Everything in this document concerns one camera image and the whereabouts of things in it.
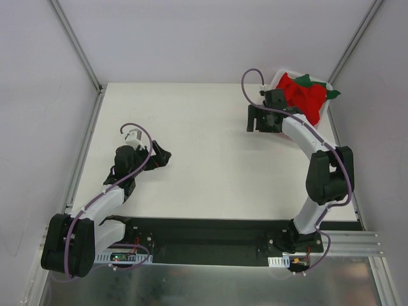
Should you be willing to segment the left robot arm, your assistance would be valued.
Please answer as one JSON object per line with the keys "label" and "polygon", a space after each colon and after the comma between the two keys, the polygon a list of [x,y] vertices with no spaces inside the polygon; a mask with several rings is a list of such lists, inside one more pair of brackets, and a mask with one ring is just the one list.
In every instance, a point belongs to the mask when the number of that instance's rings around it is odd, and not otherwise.
{"label": "left robot arm", "polygon": [[127,248],[135,233],[108,214],[125,203],[136,188],[135,178],[143,171],[168,164],[171,153],[156,141],[151,148],[140,142],[128,143],[115,151],[114,164],[100,192],[84,206],[68,214],[55,214],[41,255],[41,267],[67,277],[85,277],[96,254],[116,243]]}

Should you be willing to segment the red t-shirt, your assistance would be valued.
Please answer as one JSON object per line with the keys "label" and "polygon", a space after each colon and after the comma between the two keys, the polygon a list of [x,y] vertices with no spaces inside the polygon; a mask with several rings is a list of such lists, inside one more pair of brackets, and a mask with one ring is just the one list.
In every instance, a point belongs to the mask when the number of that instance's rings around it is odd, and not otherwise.
{"label": "red t-shirt", "polygon": [[320,121],[320,110],[326,102],[326,89],[319,85],[302,87],[294,83],[294,79],[288,73],[284,73],[277,84],[277,89],[284,91],[288,106],[297,107],[315,126]]}

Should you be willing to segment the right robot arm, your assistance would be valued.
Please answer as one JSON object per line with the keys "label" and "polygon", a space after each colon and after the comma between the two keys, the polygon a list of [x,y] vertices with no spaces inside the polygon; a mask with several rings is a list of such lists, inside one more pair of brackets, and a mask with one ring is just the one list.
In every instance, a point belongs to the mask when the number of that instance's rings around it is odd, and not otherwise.
{"label": "right robot arm", "polygon": [[328,210],[350,202],[354,190],[353,152],[347,146],[336,147],[326,141],[300,113],[249,105],[247,131],[254,130],[284,133],[309,160],[305,181],[307,199],[300,212],[290,220],[286,231],[273,240],[280,251],[300,252],[315,237]]}

